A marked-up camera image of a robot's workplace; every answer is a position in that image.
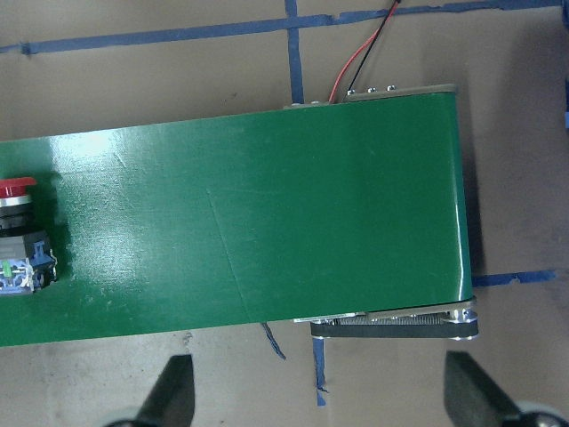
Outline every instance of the black wire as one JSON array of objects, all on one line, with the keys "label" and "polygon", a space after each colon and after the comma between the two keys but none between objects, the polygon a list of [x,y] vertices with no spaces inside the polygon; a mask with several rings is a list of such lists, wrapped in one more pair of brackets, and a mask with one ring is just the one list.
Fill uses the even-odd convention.
[{"label": "black wire", "polygon": [[375,37],[373,38],[372,42],[368,46],[367,51],[365,52],[364,58],[359,63],[359,67],[357,67],[356,74],[354,75],[354,78],[352,78],[352,83],[349,84],[348,92],[351,91],[352,87],[354,87],[354,83],[356,82],[357,76],[359,75],[359,72],[362,70],[362,67],[364,66],[365,60],[367,60],[367,56],[370,54],[370,51],[372,50],[373,45],[375,44],[377,39],[380,38],[381,31],[383,31],[383,27],[385,27],[385,24],[388,21],[389,15],[393,12],[393,9],[395,9],[395,7],[397,6],[397,3],[401,3],[401,0],[394,0],[393,4],[389,8],[388,14],[385,15],[385,18],[383,18],[383,21],[381,22],[381,25],[380,25],[380,29],[375,34]]}]

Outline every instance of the electronic component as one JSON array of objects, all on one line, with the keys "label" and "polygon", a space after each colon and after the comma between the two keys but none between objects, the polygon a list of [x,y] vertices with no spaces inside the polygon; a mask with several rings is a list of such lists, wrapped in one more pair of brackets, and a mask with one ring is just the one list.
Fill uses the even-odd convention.
[{"label": "electronic component", "polygon": [[34,224],[30,177],[0,180],[0,296],[32,294],[57,279],[45,230]]}]

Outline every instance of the floor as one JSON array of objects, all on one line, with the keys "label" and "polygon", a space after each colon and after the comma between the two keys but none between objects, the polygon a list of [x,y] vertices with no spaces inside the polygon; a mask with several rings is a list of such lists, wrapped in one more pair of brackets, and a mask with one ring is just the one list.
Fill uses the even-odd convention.
[{"label": "floor", "polygon": [[[286,17],[283,0],[1,0],[0,45]],[[298,15],[389,2],[298,0]],[[402,8],[444,1],[405,0]],[[325,100],[376,20],[300,33],[306,101]],[[459,86],[473,271],[569,267],[569,37],[557,6],[396,16],[358,83]],[[0,141],[280,109],[293,101],[285,30],[26,56],[0,54]],[[514,399],[569,415],[567,275],[477,290],[480,336],[326,341],[317,407],[306,325],[258,325],[0,349],[0,424],[98,426],[133,411],[172,354],[191,352],[197,427],[450,426],[445,351],[464,349]]]}]

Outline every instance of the red wire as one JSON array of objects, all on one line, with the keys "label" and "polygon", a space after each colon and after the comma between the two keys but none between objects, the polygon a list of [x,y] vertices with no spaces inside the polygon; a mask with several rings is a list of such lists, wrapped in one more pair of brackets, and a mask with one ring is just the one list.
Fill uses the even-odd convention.
[{"label": "red wire", "polygon": [[[395,6],[391,9],[391,11],[389,12],[389,15],[387,17],[387,19],[385,20],[385,23],[387,24],[387,22],[389,21],[389,19],[393,16],[393,13],[395,12],[395,9],[397,8],[398,3],[395,3]],[[344,64],[344,66],[341,68],[340,74],[338,74],[338,76],[336,77],[336,81],[334,82],[334,86],[332,87],[332,91],[330,92],[330,97],[328,98],[328,102],[330,102],[331,104],[334,103],[334,98],[336,97],[336,93],[338,92],[338,86],[340,85],[340,81],[342,80],[342,78],[344,77],[344,74],[346,74],[346,71],[348,71],[349,66],[352,64],[352,62],[358,57],[358,55],[367,47],[369,46],[369,44],[373,41],[373,39],[375,38],[375,35],[378,33],[380,29],[376,29],[373,34],[370,36],[370,38],[368,38],[367,40],[365,40],[364,44],[362,44],[361,46],[359,46],[357,48],[357,50],[352,54],[352,56],[349,57],[349,60]]]}]

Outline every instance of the cable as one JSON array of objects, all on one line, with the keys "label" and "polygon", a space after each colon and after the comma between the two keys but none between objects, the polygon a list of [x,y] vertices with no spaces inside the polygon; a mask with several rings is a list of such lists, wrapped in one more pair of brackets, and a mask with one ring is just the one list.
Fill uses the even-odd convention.
[{"label": "cable", "polygon": [[385,16],[385,18],[383,19],[383,21],[381,22],[381,25],[379,28],[377,28],[375,30],[375,32],[372,34],[372,36],[370,36],[367,40],[365,40],[364,44],[362,44],[361,46],[359,46],[357,48],[357,50],[354,52],[354,54],[352,54],[352,56],[349,57],[348,61],[346,62],[346,64],[344,64],[344,66],[342,67],[340,74],[338,74],[338,76],[336,77],[336,81],[334,82],[334,86],[332,88],[332,91],[330,92],[330,97],[328,98],[328,101],[330,103],[334,102],[334,98],[336,97],[336,93],[338,92],[338,86],[340,85],[340,81],[342,80],[342,78],[344,77],[344,74],[346,74],[346,71],[348,70],[349,66],[351,65],[351,63],[357,58],[357,56],[366,48],[367,52],[365,53],[364,58],[362,59],[362,61],[359,64],[359,67],[357,67],[357,71],[356,74],[354,75],[354,78],[352,79],[352,82],[349,84],[349,89],[351,90],[351,88],[353,87],[354,83],[356,82],[357,76],[359,74],[359,72],[361,71],[362,67],[364,66],[364,62],[367,59],[370,51],[373,48],[373,45],[375,44],[375,42],[377,41],[377,39],[380,37],[381,31],[383,30],[383,28],[385,27],[385,24],[389,21],[389,19],[393,16],[393,14],[395,13],[395,10],[397,8],[397,6],[399,5],[399,3],[401,3],[401,0],[394,0],[393,4],[391,5],[391,7],[389,8],[389,12],[388,14]]}]

